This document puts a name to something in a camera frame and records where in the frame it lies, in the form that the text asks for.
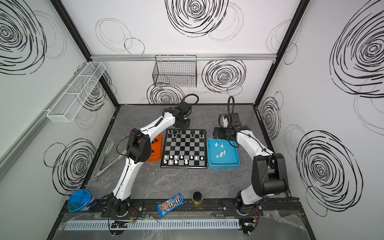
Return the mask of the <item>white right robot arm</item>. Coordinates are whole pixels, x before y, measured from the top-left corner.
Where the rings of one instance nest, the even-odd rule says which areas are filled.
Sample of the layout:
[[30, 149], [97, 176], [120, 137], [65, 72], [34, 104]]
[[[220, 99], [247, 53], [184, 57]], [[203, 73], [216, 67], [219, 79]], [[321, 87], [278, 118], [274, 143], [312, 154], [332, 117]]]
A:
[[237, 211], [246, 215], [261, 200], [289, 190], [286, 161], [282, 154], [276, 154], [265, 147], [248, 126], [243, 126], [237, 113], [221, 114], [218, 127], [214, 128], [214, 139], [235, 142], [243, 147], [253, 160], [251, 185], [238, 192]]

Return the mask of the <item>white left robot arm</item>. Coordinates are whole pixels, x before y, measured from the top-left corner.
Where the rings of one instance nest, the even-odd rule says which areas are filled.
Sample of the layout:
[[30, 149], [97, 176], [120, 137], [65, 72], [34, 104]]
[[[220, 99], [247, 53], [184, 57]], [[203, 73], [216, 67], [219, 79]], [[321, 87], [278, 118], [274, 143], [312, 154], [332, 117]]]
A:
[[147, 126], [133, 128], [128, 136], [126, 163], [119, 181], [107, 198], [107, 208], [118, 216], [123, 216], [129, 210], [128, 199], [131, 196], [133, 183], [140, 170], [152, 154], [152, 141], [167, 128], [174, 126], [178, 129], [187, 129], [190, 124], [188, 115], [193, 104], [181, 101], [175, 107], [163, 110], [160, 117]]

